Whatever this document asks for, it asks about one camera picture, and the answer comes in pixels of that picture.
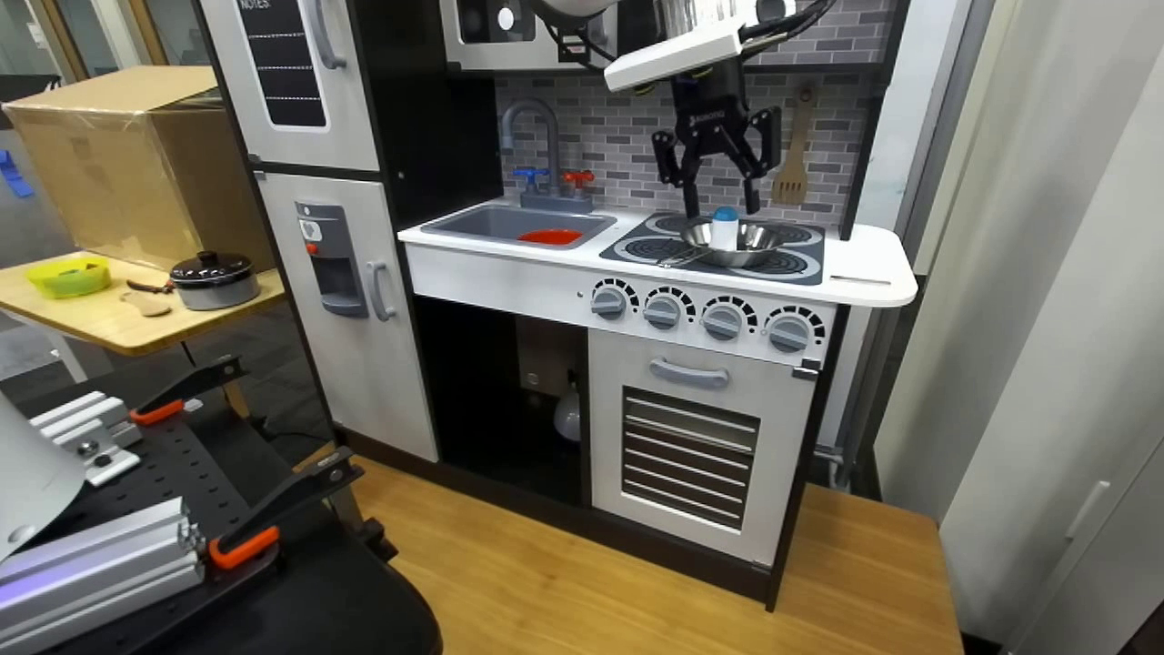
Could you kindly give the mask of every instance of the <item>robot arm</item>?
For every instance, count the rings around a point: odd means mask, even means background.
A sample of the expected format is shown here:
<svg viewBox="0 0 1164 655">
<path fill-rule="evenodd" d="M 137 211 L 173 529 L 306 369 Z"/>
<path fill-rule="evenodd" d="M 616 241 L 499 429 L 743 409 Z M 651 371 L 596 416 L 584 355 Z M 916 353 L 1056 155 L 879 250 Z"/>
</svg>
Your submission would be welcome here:
<svg viewBox="0 0 1164 655">
<path fill-rule="evenodd" d="M 536 0 L 556 27 L 612 11 L 616 0 Z M 812 30 L 836 0 L 629 0 L 654 4 L 663 39 L 616 58 L 605 69 L 612 92 L 667 80 L 677 98 L 677 131 L 654 131 L 657 181 L 685 190 L 685 211 L 698 215 L 703 155 L 725 152 L 743 175 L 747 215 L 759 211 L 755 177 L 779 163 L 779 110 L 748 114 L 743 63 Z"/>
</svg>

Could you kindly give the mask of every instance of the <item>wooden floor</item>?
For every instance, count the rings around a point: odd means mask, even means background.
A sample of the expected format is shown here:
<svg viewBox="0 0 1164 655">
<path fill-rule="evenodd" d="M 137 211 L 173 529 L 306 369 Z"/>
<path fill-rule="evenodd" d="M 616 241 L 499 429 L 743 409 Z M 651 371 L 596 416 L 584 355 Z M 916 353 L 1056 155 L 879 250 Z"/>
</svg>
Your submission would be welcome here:
<svg viewBox="0 0 1164 655">
<path fill-rule="evenodd" d="M 961 650 L 926 520 L 807 489 L 779 611 L 359 457 L 357 497 L 448 655 Z"/>
</svg>

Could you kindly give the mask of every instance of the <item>oven vent grille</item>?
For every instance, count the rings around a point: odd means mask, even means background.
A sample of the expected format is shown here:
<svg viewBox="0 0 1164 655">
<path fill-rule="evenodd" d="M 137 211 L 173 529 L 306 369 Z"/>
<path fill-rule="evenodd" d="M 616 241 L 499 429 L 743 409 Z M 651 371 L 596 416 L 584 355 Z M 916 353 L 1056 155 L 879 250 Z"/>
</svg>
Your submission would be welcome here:
<svg viewBox="0 0 1164 655">
<path fill-rule="evenodd" d="M 643 388 L 622 392 L 622 492 L 743 529 L 759 417 Z"/>
</svg>

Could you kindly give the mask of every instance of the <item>oven door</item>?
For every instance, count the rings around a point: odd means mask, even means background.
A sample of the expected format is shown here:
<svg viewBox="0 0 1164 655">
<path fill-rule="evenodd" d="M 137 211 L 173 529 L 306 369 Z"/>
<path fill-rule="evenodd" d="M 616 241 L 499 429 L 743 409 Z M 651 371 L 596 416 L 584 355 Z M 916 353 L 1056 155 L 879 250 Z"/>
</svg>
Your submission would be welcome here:
<svg viewBox="0 0 1164 655">
<path fill-rule="evenodd" d="M 593 507 L 771 566 L 812 392 L 779 364 L 588 331 Z"/>
<path fill-rule="evenodd" d="M 252 161 L 377 172 L 344 0 L 201 0 Z"/>
<path fill-rule="evenodd" d="M 118 0 L 29 0 L 64 80 L 142 64 L 144 51 Z"/>
<path fill-rule="evenodd" d="M 156 64 L 211 64 L 194 0 L 123 0 L 137 39 Z"/>
</svg>

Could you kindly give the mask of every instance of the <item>red object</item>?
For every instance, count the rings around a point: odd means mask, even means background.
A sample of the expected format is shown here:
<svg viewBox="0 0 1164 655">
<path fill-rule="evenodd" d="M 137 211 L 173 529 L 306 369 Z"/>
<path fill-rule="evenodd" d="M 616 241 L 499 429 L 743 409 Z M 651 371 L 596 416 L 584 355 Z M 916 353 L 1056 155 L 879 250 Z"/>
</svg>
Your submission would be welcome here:
<svg viewBox="0 0 1164 655">
<path fill-rule="evenodd" d="M 137 421 L 142 429 L 149 429 L 149 425 L 160 425 L 160 421 L 168 421 L 168 417 L 178 417 L 178 416 L 184 416 L 184 402 L 178 397 L 178 402 L 168 402 L 168 404 L 160 404 L 160 409 L 152 409 L 152 410 L 131 410 L 131 421 Z"/>
<path fill-rule="evenodd" d="M 237 573 L 247 560 L 263 558 L 264 548 L 281 546 L 281 537 L 283 537 L 281 529 L 269 524 L 234 548 L 223 548 L 219 537 L 211 537 L 206 558 L 219 573 Z"/>
<path fill-rule="evenodd" d="M 527 241 L 527 245 L 549 245 L 549 247 L 566 247 L 566 245 L 582 241 L 582 234 L 579 234 L 579 230 L 531 230 L 531 234 L 522 234 L 519 241 Z"/>
<path fill-rule="evenodd" d="M 574 167 L 571 167 L 571 172 L 562 172 L 560 177 L 562 177 L 566 186 L 574 186 L 574 190 L 593 186 L 593 172 L 574 172 Z"/>
</svg>

